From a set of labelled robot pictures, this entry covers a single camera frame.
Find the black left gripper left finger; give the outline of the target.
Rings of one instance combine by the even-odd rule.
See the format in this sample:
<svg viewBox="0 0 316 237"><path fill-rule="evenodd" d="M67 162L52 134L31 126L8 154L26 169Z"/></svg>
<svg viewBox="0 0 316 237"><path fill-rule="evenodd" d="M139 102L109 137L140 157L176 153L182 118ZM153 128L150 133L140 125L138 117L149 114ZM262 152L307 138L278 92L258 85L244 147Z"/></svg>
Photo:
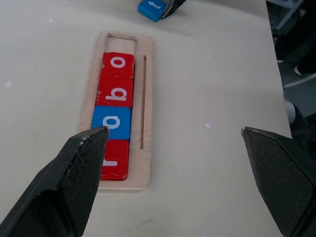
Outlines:
<svg viewBox="0 0 316 237"><path fill-rule="evenodd" d="M0 225L2 237L80 237L98 191L109 130L70 137Z"/></svg>

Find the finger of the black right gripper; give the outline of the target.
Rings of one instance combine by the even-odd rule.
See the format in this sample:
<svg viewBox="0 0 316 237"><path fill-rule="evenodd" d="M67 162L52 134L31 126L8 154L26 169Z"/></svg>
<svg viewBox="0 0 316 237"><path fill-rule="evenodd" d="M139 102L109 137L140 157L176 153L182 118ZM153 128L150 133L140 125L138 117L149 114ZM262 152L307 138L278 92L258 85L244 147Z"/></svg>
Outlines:
<svg viewBox="0 0 316 237"><path fill-rule="evenodd" d="M172 15L186 0L168 0L161 19L165 19Z"/></svg>

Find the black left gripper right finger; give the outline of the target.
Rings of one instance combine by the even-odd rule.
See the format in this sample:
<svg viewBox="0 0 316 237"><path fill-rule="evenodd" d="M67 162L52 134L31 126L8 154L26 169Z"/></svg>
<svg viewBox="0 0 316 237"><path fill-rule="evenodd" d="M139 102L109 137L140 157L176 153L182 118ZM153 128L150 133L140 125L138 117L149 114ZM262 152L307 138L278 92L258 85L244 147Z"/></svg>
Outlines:
<svg viewBox="0 0 316 237"><path fill-rule="evenodd" d="M316 161L293 139L243 127L257 188L284 237L316 235Z"/></svg>

